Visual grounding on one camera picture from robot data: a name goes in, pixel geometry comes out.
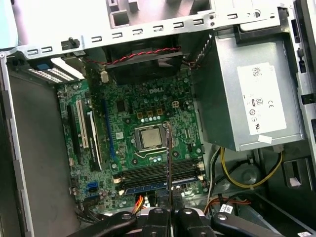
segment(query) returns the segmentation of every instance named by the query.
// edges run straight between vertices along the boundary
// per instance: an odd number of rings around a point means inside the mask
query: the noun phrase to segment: orange wire
[[[235,204],[240,204],[240,205],[249,205],[249,204],[251,204],[251,202],[248,201],[248,200],[244,200],[244,201],[231,200],[231,201],[229,201],[229,203],[232,203],[232,204],[235,203]],[[209,203],[207,204],[206,208],[205,208],[205,212],[204,212],[204,213],[206,214],[208,208],[209,208],[210,206],[214,205],[214,204],[220,204],[219,198],[214,199],[212,202],[209,202]]]

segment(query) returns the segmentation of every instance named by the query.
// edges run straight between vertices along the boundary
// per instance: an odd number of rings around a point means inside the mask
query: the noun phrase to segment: pci express slot
[[[79,125],[80,125],[82,146],[83,146],[83,148],[89,148],[87,131],[85,128],[85,121],[84,121],[84,112],[83,112],[81,100],[76,101],[76,107],[77,107],[77,114],[78,114]]]
[[[109,143],[110,143],[110,155],[111,155],[112,160],[116,163],[117,159],[116,159],[115,152],[114,152],[114,142],[113,142],[112,132],[111,132],[108,105],[107,105],[107,102],[105,99],[102,99],[101,103],[102,103],[102,107],[103,107],[103,112],[104,112],[104,117],[105,117],[105,125],[107,127],[108,138],[109,138]]]
[[[99,143],[98,143],[98,136],[96,133],[96,128],[94,124],[93,112],[88,112],[86,116],[86,123],[87,123],[87,135],[88,140],[90,143],[90,168],[91,171],[101,171],[101,155],[99,151]]]
[[[74,153],[77,156],[78,163],[81,164],[81,151],[76,126],[75,112],[71,105],[67,105],[68,124],[70,127],[71,139],[73,142]]]

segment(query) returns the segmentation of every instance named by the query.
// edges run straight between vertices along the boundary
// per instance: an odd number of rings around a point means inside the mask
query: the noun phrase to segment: black plastic clip
[[[61,42],[62,50],[79,48],[79,46],[80,46],[80,41],[72,37],[69,37],[68,40]]]

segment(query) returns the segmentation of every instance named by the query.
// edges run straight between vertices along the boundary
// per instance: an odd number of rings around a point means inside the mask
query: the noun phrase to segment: pci slot
[[[75,112],[74,112],[74,108],[71,105],[67,105],[67,114],[68,114],[68,124],[70,127],[74,153],[77,156],[78,163],[81,164],[81,151],[80,151],[78,132],[76,128]]]
[[[89,148],[87,131],[85,128],[85,121],[84,121],[84,112],[83,112],[81,100],[76,101],[76,107],[77,107],[77,113],[78,113],[78,119],[79,119],[79,125],[80,125],[82,146],[83,148]]]
[[[100,151],[99,151],[99,146],[98,146],[98,137],[96,133],[92,111],[87,113],[86,122],[87,122],[88,138],[89,138],[89,143],[90,143],[91,171],[101,171],[102,170],[101,156],[100,156]]]

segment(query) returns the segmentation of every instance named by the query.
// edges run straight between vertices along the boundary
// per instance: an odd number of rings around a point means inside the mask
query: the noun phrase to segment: white label
[[[85,55],[85,52],[83,50],[75,51],[74,55],[75,56],[82,56],[82,55]]]
[[[274,66],[262,63],[237,70],[250,135],[286,129]]]
[[[226,204],[223,204],[221,209],[219,210],[219,212],[226,212],[226,213],[229,213],[229,214],[231,214],[232,211],[233,211],[233,207],[229,206],[229,205],[226,205]]]
[[[311,236],[312,234],[309,232],[301,232],[297,234],[299,237],[304,237],[304,236]]]
[[[264,142],[271,144],[272,143],[272,137],[264,136],[264,135],[259,135],[258,137],[258,142]]]

